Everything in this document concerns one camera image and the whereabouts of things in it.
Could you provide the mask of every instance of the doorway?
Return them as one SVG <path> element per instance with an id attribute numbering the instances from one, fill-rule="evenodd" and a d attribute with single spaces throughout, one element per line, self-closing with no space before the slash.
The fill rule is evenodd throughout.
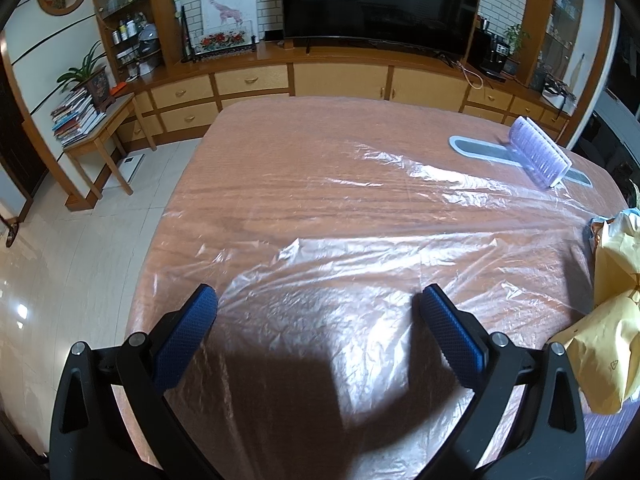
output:
<path id="1" fill-rule="evenodd" d="M 27 137 L 23 120 L 0 63 L 0 164 L 30 202 L 49 170 Z"/>

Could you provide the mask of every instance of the plastic sheet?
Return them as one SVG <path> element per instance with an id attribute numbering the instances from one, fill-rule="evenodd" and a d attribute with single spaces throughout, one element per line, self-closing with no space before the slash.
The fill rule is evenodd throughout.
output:
<path id="1" fill-rule="evenodd" d="M 462 157 L 451 135 L 500 143 L 508 128 L 389 102 L 263 98 L 226 108 L 204 137 L 128 331 L 201 282 L 216 289 L 218 318 L 166 398 L 228 480 L 414 478 L 471 397 L 415 318 L 429 283 L 534 348 L 591 308 L 586 226 L 625 208 L 609 175 L 570 154 L 593 189 L 537 189 L 521 168 Z"/>

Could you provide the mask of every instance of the orange object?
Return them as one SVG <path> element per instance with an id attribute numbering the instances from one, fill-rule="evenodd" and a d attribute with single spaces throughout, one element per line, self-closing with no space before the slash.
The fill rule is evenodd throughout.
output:
<path id="1" fill-rule="evenodd" d="M 116 86 L 114 86 L 111 90 L 109 90 L 109 93 L 111 95 L 116 95 L 120 90 L 122 90 L 127 84 L 126 83 L 118 83 Z"/>

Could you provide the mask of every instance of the bottle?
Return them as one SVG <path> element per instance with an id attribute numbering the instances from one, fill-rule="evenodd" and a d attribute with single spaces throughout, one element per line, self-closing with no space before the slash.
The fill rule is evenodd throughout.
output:
<path id="1" fill-rule="evenodd" d="M 127 35 L 133 38 L 137 33 L 136 23 L 131 19 L 131 16 L 127 15 Z"/>
<path id="2" fill-rule="evenodd" d="M 124 22 L 122 20 L 120 20 L 120 37 L 122 38 L 122 41 L 124 40 L 128 40 L 129 39 L 129 35 L 127 34 L 127 25 L 124 24 Z"/>

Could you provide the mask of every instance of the plant pot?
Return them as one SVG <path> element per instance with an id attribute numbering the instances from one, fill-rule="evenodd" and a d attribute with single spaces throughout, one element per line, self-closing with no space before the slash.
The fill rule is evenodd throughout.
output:
<path id="1" fill-rule="evenodd" d="M 531 82 L 529 83 L 529 88 L 535 90 L 536 92 L 540 92 L 545 89 L 545 81 L 546 81 L 546 71 L 542 68 L 535 69 L 533 76 L 531 77 Z"/>
<path id="2" fill-rule="evenodd" d="M 82 81 L 76 88 L 84 86 L 94 101 L 96 110 L 105 112 L 106 109 L 116 102 L 114 96 L 109 92 L 109 79 L 105 72 L 106 67 L 102 67 L 92 74 L 89 79 Z"/>
<path id="3" fill-rule="evenodd" d="M 505 73 L 509 75 L 516 75 L 518 73 L 518 67 L 520 66 L 520 62 L 511 57 L 507 58 L 507 61 L 504 62 L 504 68 L 502 69 Z"/>

